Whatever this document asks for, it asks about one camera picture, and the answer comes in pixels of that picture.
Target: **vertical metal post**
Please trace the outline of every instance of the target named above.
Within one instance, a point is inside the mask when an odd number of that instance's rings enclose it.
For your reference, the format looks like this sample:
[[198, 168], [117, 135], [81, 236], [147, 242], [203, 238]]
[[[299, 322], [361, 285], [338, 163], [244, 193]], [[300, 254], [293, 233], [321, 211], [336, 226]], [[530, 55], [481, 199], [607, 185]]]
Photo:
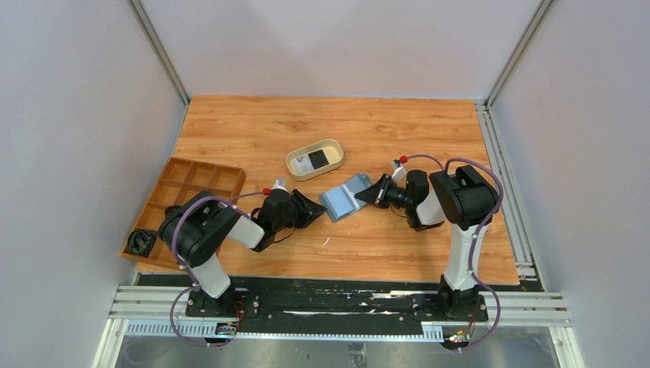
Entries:
[[537, 29], [540, 27], [540, 24], [544, 20], [544, 17], [546, 16], [547, 12], [550, 9], [550, 6], [554, 3], [554, 1], [555, 0], [541, 0], [540, 4], [537, 6], [535, 14], [531, 18], [530, 22], [528, 22], [526, 30], [521, 35], [521, 38], [517, 42], [517, 46], [514, 47], [514, 50], [512, 51], [512, 54], [510, 55], [510, 58], [508, 59], [504, 69], [501, 71], [501, 74], [499, 74], [499, 78], [497, 78], [497, 81], [494, 83], [490, 94], [487, 96], [487, 99], [485, 101], [486, 108], [489, 109], [492, 107], [492, 105], [494, 105], [495, 100], [497, 97], [499, 97], [499, 94], [504, 89], [504, 85], [512, 75], [515, 67], [521, 59], [521, 56], [526, 51], [530, 40], [533, 39], [535, 32], [537, 32]]
[[172, 82], [172, 86], [174, 87], [176, 94], [178, 94], [181, 102], [183, 102], [185, 107], [187, 107], [189, 105], [189, 95], [187, 94], [187, 90], [185, 90], [185, 87], [183, 86], [179, 75], [176, 73], [176, 69], [174, 69], [174, 66], [170, 61], [169, 56], [163, 47], [163, 44], [160, 42], [158, 34], [151, 24], [149, 16], [147, 16], [142, 2], [140, 0], [126, 0], [126, 3], [131, 8], [133, 15], [136, 17], [136, 20], [138, 21], [138, 24], [140, 25], [140, 28], [142, 29], [147, 41], [149, 41], [149, 45], [151, 45], [153, 53], [158, 57], [158, 61], [160, 61], [162, 69], [167, 74], [169, 81]]

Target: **gray floor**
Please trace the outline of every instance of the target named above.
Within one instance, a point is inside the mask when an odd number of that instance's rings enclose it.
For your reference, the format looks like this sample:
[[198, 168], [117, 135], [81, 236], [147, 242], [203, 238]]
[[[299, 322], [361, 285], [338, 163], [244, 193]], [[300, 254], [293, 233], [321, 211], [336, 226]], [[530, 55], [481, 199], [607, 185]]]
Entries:
[[[485, 329], [477, 328], [475, 336]], [[154, 367], [233, 368], [395, 368], [526, 367], [559, 368], [548, 329], [502, 327], [475, 350], [456, 356], [436, 343], [350, 343], [337, 341], [234, 340], [223, 348], [198, 348], [168, 337], [135, 337], [132, 360], [148, 360], [173, 343]], [[129, 365], [122, 357], [117, 367]]]

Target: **wooden tabletop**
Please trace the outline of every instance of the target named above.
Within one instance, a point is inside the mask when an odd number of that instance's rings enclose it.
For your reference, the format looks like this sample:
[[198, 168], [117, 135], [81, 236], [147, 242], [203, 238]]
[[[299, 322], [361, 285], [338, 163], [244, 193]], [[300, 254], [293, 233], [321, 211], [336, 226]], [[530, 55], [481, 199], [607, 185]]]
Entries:
[[[332, 138], [343, 147], [343, 165], [306, 182], [290, 178], [284, 163], [290, 151]], [[196, 96], [185, 118], [174, 156], [239, 166], [246, 172], [242, 193], [271, 186], [278, 177], [315, 202], [318, 195], [356, 173], [374, 183], [392, 173], [401, 155], [427, 153], [446, 160], [466, 157], [485, 165], [485, 151], [474, 103], [470, 100], [413, 100], [320, 97]], [[406, 169], [438, 167], [412, 159]], [[261, 206], [254, 196], [238, 203], [245, 211]], [[291, 230], [285, 229], [278, 238]], [[439, 281], [449, 257], [451, 232], [415, 232], [404, 218], [367, 205], [339, 222], [327, 215], [262, 253], [226, 241], [218, 256], [229, 274]], [[518, 284], [503, 216], [485, 235], [479, 276], [495, 284]]]

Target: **beige plastic container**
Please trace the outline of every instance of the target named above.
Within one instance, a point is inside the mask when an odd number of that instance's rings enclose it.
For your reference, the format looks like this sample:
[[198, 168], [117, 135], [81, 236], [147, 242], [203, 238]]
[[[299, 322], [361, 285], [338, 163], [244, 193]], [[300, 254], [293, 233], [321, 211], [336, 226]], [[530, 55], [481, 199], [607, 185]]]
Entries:
[[[315, 153], [321, 149], [323, 150], [329, 164], [314, 169], [310, 166], [309, 154]], [[336, 140], [321, 140], [311, 146], [296, 149], [292, 153], [289, 153], [287, 155], [286, 164], [287, 168], [289, 168], [291, 177], [299, 182], [303, 182], [341, 166], [341, 164], [343, 164], [343, 148], [341, 148], [341, 145]]]

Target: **black wire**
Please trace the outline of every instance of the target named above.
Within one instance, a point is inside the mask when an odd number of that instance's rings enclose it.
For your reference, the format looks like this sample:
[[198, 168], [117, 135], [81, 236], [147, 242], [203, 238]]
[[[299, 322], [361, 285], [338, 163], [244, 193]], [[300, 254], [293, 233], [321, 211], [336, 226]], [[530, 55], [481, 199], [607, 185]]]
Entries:
[[284, 238], [274, 241], [273, 244], [283, 242], [283, 241], [289, 239], [289, 237], [292, 236], [295, 232], [296, 232], [296, 228], [294, 228], [294, 230], [291, 231], [291, 233], [289, 235], [285, 236]]
[[392, 211], [392, 213], [395, 214], [395, 216], [402, 217], [402, 218], [406, 219], [406, 216], [400, 215], [399, 213], [395, 212], [395, 206], [394, 205], [390, 206], [390, 210]]

